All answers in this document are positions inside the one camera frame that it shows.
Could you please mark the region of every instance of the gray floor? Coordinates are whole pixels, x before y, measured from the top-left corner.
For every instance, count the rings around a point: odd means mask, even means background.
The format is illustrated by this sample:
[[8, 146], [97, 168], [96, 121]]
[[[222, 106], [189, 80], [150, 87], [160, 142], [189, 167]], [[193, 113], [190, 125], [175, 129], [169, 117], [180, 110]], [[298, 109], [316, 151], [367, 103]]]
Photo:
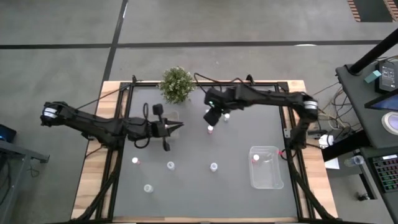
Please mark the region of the gray floor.
[[[110, 43], [122, 0], [0, 0], [1, 44]], [[345, 0], [130, 0], [119, 42], [382, 39], [396, 23], [357, 23]], [[117, 50], [110, 80], [159, 80], [180, 65], [215, 79], [305, 80], [315, 93], [336, 82], [335, 67], [371, 45]], [[45, 101], [80, 106], [98, 96], [108, 49], [0, 50], [0, 123], [18, 130], [16, 143], [51, 154], [24, 186], [13, 223], [70, 217], [87, 142], [65, 127], [41, 127]], [[398, 48], [388, 52], [397, 54]], [[316, 97], [325, 105], [334, 86]], [[346, 120], [355, 124], [349, 113]], [[382, 201], [357, 202], [359, 177], [330, 179], [339, 217], [392, 223]]]

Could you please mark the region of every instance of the green plant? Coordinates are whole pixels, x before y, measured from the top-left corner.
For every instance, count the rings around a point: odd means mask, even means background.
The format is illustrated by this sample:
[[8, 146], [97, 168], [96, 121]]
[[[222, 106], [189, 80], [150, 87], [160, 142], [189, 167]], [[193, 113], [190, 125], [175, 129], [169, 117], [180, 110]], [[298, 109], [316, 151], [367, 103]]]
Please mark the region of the green plant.
[[164, 72], [159, 88], [166, 102], [182, 103], [195, 89], [195, 84], [189, 72], [182, 67], [174, 67]]

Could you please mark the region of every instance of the black tabletop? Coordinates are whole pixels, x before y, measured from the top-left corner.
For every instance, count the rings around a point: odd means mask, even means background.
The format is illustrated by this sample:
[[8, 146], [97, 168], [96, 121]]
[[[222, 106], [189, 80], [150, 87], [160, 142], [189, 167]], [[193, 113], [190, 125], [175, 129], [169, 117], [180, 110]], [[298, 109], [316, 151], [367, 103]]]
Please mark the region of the black tabletop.
[[381, 124], [381, 118], [388, 113], [385, 110], [366, 109], [364, 104], [381, 96], [374, 91], [374, 83], [364, 79], [375, 70], [375, 64], [366, 67], [361, 76], [348, 73], [346, 67], [336, 69], [338, 79], [347, 94], [359, 121], [362, 124], [374, 149], [362, 150], [364, 156], [382, 156], [398, 152], [398, 136], [387, 132]]

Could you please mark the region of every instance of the black desk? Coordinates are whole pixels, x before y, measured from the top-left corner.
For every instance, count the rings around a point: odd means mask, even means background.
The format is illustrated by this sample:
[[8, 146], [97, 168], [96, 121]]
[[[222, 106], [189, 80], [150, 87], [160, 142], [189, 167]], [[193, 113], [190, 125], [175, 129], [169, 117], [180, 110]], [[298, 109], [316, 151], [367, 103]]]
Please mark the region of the black desk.
[[362, 124], [363, 130], [322, 150], [322, 154], [324, 160], [329, 161], [332, 158], [359, 149], [360, 154], [365, 158], [391, 218], [394, 223], [398, 223], [398, 192], [384, 193], [371, 161], [372, 157], [398, 153], [398, 136], [387, 132], [381, 124], [381, 118], [388, 111], [364, 107], [365, 103], [381, 96], [374, 91], [374, 83], [368, 84], [364, 81], [365, 77], [374, 70], [375, 64], [369, 65], [362, 71], [362, 75], [357, 77], [349, 74], [346, 67], [336, 69], [337, 77]]

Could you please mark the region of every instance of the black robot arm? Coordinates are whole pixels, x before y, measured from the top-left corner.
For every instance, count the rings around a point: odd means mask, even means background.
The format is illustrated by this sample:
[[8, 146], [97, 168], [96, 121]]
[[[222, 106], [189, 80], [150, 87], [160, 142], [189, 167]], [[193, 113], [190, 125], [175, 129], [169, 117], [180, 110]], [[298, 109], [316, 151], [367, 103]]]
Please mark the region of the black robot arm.
[[[212, 126], [215, 126], [221, 114], [229, 113], [232, 110], [243, 110], [252, 105], [274, 105], [288, 106], [296, 111], [300, 121], [290, 132], [290, 141], [286, 150], [301, 150], [306, 147], [306, 134], [310, 123], [318, 119], [318, 102], [304, 92], [277, 93], [274, 91], [261, 91], [240, 83], [234, 87], [219, 91], [210, 88], [206, 92], [205, 104], [211, 109], [206, 113], [204, 119]], [[312, 202], [313, 206], [323, 219], [335, 220], [320, 204], [308, 186], [301, 178], [295, 168], [292, 157], [287, 157], [290, 174], [299, 184], [305, 195]]]
[[154, 105], [153, 111], [159, 117], [158, 121], [148, 121], [147, 114], [144, 115], [145, 118], [106, 119], [72, 108], [65, 102], [46, 102], [40, 119], [43, 126], [65, 125], [81, 131], [81, 134], [88, 139], [96, 138], [98, 142], [107, 147], [116, 146], [118, 141], [125, 137], [134, 142], [150, 138], [163, 138], [164, 150], [169, 151], [170, 146], [167, 144], [166, 137], [183, 126], [183, 123], [163, 118], [161, 104]]

